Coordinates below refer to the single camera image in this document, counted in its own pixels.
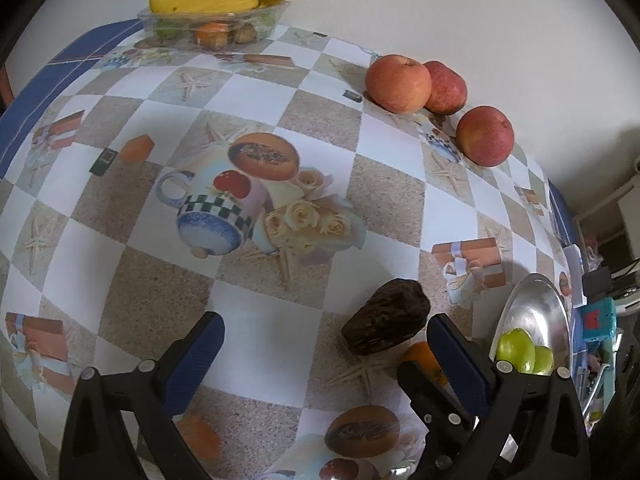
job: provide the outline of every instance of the wall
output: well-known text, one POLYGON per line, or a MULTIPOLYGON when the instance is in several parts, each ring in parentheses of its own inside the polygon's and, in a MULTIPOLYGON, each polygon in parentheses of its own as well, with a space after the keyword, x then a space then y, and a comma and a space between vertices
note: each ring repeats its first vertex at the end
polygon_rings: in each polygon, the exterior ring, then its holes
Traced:
MULTIPOLYGON (((145 6, 48 0, 8 60, 14 88, 89 28, 145 6)), ((640 53, 602 0, 297 0, 284 21, 452 66, 577 210, 624 182, 640 153, 640 53)))

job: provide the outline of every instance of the metal bowl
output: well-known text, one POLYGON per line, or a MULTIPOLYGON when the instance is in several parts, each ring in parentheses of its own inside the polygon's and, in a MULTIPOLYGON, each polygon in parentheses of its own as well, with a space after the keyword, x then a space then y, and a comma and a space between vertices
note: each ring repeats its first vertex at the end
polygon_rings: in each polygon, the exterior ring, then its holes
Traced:
POLYGON ((564 366, 572 370, 571 338, 564 302, 553 283, 542 274, 524 277, 513 289, 500 314, 489 350, 491 359, 495 358, 500 336, 514 328, 526 330, 535 345, 551 348, 554 368, 564 366))

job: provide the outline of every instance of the ribbon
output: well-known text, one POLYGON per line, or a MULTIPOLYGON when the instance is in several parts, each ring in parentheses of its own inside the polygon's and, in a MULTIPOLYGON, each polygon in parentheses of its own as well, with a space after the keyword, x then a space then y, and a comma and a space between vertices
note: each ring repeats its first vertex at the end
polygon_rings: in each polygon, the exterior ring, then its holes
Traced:
POLYGON ((442 275, 451 303, 459 304, 484 287, 485 269, 478 260, 468 261, 462 255, 462 242, 451 244, 451 255, 454 259, 443 267, 442 275))
POLYGON ((71 375, 71 366, 68 361, 60 361, 53 357, 41 356, 38 347, 33 342, 27 342, 23 332, 24 314, 15 317, 16 333, 9 339, 12 346, 12 359, 15 370, 24 385, 33 390, 47 385, 44 377, 44 368, 60 375, 71 375))

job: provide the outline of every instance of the silver bolt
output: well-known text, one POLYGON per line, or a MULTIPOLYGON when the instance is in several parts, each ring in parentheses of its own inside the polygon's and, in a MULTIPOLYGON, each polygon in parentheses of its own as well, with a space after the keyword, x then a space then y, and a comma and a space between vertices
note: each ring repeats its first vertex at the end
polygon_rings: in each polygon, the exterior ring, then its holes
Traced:
POLYGON ((460 422, 462 422, 462 419, 457 413, 449 413, 449 422, 454 426, 457 426, 458 424, 460 424, 460 422))
POLYGON ((495 367, 498 368, 498 371, 502 372, 503 374, 510 374, 511 372, 513 372, 513 365, 511 365, 511 363, 508 361, 498 361, 495 367))
POLYGON ((156 367, 156 362, 153 359, 145 359, 138 365, 138 370, 141 372, 150 372, 156 367))
POLYGON ((561 379, 568 379, 569 377, 571 377, 569 370, 567 370, 563 366, 559 367, 558 370, 556 370, 556 372, 558 372, 558 375, 560 376, 561 379))
POLYGON ((84 370, 82 370, 80 372, 80 378, 84 379, 85 381, 88 381, 89 379, 91 379, 93 376, 95 375, 95 370, 91 367, 89 368, 85 368, 84 370))
POLYGON ((453 460, 447 455, 440 455, 436 459, 436 467, 440 471, 446 471, 453 465, 453 460))

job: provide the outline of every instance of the plastic container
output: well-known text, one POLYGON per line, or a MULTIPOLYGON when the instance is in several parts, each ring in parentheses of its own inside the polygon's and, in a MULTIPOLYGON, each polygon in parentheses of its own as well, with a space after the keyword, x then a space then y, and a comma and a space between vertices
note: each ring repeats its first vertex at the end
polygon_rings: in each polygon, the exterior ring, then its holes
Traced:
POLYGON ((146 38, 157 46, 199 52, 236 52, 268 38, 289 2, 231 14, 138 13, 146 38))

